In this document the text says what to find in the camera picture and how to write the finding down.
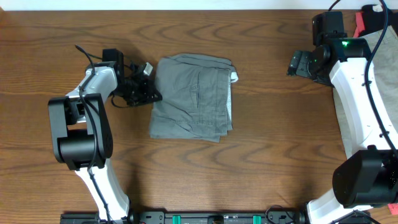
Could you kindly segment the grey shorts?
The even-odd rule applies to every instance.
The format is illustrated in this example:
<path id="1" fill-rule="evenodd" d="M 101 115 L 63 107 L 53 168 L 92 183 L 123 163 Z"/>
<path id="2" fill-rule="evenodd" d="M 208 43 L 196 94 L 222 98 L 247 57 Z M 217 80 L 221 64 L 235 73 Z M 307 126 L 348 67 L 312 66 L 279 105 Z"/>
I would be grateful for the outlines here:
<path id="1" fill-rule="evenodd" d="M 150 136 L 219 142 L 233 128 L 231 85 L 238 79 L 226 58 L 200 54 L 162 58 L 155 75 L 162 100 L 153 105 Z"/>

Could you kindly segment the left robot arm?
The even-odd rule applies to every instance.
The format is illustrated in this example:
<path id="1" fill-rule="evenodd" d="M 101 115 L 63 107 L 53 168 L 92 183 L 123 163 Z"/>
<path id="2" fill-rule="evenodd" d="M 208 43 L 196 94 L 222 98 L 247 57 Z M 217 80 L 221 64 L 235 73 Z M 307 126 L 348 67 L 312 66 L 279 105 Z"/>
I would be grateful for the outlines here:
<path id="1" fill-rule="evenodd" d="M 162 100 L 150 78 L 150 63 L 126 65 L 117 49 L 104 49 L 98 63 L 90 61 L 78 86 L 63 97 L 49 100 L 53 153 L 86 184 L 97 213 L 66 213 L 60 223 L 139 223 L 130 209 L 112 167 L 113 136 L 105 110 L 107 100 L 118 96 L 127 108 Z"/>

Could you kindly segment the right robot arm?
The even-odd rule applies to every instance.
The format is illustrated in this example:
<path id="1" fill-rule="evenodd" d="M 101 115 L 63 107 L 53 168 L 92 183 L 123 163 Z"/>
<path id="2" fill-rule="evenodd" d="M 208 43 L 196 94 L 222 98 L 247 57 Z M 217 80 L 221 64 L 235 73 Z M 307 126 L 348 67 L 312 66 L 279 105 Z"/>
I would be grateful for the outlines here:
<path id="1" fill-rule="evenodd" d="M 374 79 L 374 51 L 349 38 L 340 11 L 312 19 L 315 50 L 294 52 L 288 75 L 337 92 L 351 133 L 351 152 L 333 173 L 332 188 L 307 203 L 307 223 L 356 223 L 366 210 L 397 202 L 397 131 Z"/>

